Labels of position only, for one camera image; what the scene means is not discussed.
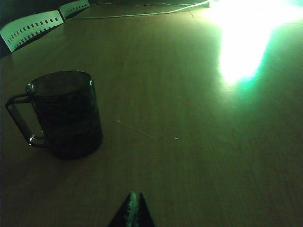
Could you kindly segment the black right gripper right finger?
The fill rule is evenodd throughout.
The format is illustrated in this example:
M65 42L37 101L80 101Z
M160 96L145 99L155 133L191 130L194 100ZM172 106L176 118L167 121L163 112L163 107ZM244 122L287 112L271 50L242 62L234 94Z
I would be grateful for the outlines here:
M155 222L149 210L144 193L140 192L138 197L138 208L134 220L135 227L155 227Z

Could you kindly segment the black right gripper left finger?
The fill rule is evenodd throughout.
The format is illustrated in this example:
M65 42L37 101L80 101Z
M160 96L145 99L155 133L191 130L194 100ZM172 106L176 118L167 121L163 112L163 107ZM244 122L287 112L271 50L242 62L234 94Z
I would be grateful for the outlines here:
M135 218L135 193L130 192L111 219L108 227L132 227Z

